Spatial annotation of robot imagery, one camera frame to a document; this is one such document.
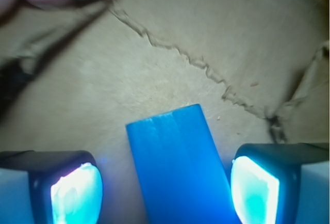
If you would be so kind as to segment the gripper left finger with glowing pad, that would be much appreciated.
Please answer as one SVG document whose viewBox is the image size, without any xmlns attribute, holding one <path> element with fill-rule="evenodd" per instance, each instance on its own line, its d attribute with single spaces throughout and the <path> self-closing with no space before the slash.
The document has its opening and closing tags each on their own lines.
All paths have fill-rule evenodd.
<svg viewBox="0 0 330 224">
<path fill-rule="evenodd" d="M 97 223 L 102 201 L 90 152 L 1 152 L 1 223 Z"/>
</svg>

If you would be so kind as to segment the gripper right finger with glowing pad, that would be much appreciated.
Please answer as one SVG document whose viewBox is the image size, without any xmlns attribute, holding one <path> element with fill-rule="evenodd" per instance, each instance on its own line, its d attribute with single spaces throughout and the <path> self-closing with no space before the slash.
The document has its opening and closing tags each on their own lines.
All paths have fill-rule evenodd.
<svg viewBox="0 0 330 224">
<path fill-rule="evenodd" d="M 242 223 L 329 223 L 329 144 L 244 144 L 230 184 Z"/>
</svg>

